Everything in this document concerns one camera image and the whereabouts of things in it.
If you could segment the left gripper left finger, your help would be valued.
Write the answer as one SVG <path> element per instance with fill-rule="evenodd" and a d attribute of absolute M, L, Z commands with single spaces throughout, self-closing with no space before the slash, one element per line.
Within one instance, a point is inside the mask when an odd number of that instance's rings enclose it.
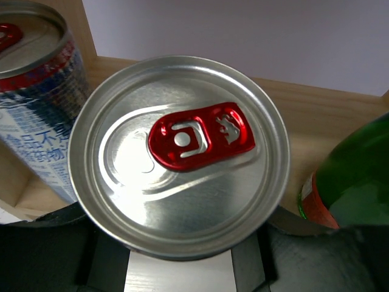
<path fill-rule="evenodd" d="M 1 225 L 1 291 L 123 291 L 130 251 L 79 203 Z"/>

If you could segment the silver can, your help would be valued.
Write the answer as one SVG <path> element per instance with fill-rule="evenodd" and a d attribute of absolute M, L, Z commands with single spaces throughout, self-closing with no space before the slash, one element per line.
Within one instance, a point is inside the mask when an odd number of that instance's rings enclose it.
<path fill-rule="evenodd" d="M 1 139 L 61 199 L 74 122 L 91 93 L 65 19 L 29 1 L 1 2 Z"/>
<path fill-rule="evenodd" d="M 133 251 L 220 254 L 285 193 L 291 149 L 273 101 L 230 66 L 185 55 L 108 77 L 74 124 L 68 167 L 89 218 Z"/>

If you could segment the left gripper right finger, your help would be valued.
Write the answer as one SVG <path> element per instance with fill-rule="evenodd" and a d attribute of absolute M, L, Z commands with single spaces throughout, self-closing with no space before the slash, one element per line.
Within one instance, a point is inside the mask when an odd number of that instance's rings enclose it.
<path fill-rule="evenodd" d="M 332 230 L 278 207 L 231 250 L 237 291 L 388 291 L 388 226 Z"/>

